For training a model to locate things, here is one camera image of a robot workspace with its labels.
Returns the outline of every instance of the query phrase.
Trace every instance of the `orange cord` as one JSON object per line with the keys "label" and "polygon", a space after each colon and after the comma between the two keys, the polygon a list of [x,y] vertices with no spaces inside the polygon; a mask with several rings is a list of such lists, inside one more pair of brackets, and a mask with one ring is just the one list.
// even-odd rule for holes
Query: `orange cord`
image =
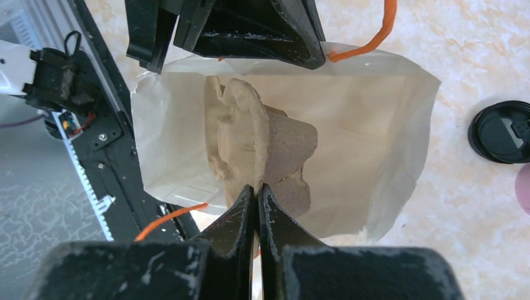
{"label": "orange cord", "polygon": [[208,203],[202,203],[202,204],[191,206],[191,207],[183,207],[181,209],[178,209],[178,210],[172,212],[171,214],[167,214],[167,215],[161,217],[160,219],[156,219],[153,222],[151,222],[149,225],[147,225],[147,227],[145,227],[144,230],[142,230],[142,232],[140,232],[140,234],[138,234],[138,236],[136,237],[136,239],[134,239],[134,241],[135,242],[143,241],[146,238],[146,236],[148,236],[149,233],[151,233],[158,226],[164,224],[165,222],[167,222],[167,221],[169,221],[169,220],[171,220],[173,218],[176,218],[176,217],[178,217],[178,216],[180,216],[182,214],[189,213],[190,211],[194,211],[196,209],[205,208],[206,206],[208,206]]}
{"label": "orange cord", "polygon": [[394,21],[396,20],[396,13],[398,11],[398,0],[384,0],[384,16],[382,18],[382,26],[379,32],[363,47],[346,51],[343,53],[329,53],[329,60],[336,63],[343,59],[348,59],[353,56],[366,54],[370,51],[375,50],[381,43],[388,37],[392,28],[394,27]]}

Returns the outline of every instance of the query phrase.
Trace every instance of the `marble tabletop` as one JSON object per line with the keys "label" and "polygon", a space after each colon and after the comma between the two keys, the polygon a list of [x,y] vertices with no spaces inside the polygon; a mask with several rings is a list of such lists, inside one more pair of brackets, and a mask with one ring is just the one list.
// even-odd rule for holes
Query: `marble tabletop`
{"label": "marble tabletop", "polygon": [[[86,2],[134,89],[144,70],[125,56],[123,0]],[[362,45],[381,25],[383,0],[316,2],[328,41]],[[514,192],[521,166],[487,162],[466,137],[471,118],[488,104],[530,101],[529,37],[525,0],[399,2],[394,30],[380,49],[414,61],[442,81],[425,170],[380,241],[368,242],[361,233],[332,237],[328,243],[433,248],[449,261],[467,299],[529,297],[530,216]],[[172,47],[166,61],[181,54]]]}

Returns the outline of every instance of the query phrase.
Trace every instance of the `translucent paper bag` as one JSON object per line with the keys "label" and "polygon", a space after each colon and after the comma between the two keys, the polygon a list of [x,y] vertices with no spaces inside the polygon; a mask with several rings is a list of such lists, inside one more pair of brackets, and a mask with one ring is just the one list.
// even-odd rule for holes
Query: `translucent paper bag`
{"label": "translucent paper bag", "polygon": [[[325,53],[352,46],[323,42]],[[318,146],[305,162],[309,211],[297,220],[325,238],[366,228],[379,239],[394,224],[423,170],[440,82],[404,57],[373,51],[317,70],[262,59],[211,59],[190,54],[147,74],[132,95],[144,187],[181,206],[202,202],[221,214],[221,182],[206,155],[204,102],[208,81],[249,82],[263,104],[313,125]]]}

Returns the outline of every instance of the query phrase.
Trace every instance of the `black cable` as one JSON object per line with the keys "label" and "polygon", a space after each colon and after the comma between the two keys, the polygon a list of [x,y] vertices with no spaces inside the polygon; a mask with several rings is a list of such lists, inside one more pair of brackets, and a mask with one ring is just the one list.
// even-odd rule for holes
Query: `black cable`
{"label": "black cable", "polygon": [[[68,51],[68,42],[75,35],[77,35],[76,46],[74,48],[74,52],[72,52],[72,54],[70,54],[69,53],[70,51]],[[81,32],[79,32],[77,30],[74,30],[74,31],[70,32],[69,34],[67,34],[66,37],[64,38],[64,53],[66,53],[67,56],[74,55],[79,50],[80,46],[81,46]]]}

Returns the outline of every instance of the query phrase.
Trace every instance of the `black lid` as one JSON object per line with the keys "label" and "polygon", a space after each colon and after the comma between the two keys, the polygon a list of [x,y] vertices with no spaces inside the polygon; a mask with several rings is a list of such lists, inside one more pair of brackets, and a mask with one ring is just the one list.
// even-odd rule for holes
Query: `black lid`
{"label": "black lid", "polygon": [[504,164],[530,162],[530,104],[506,101],[483,109],[467,132],[473,150]]}

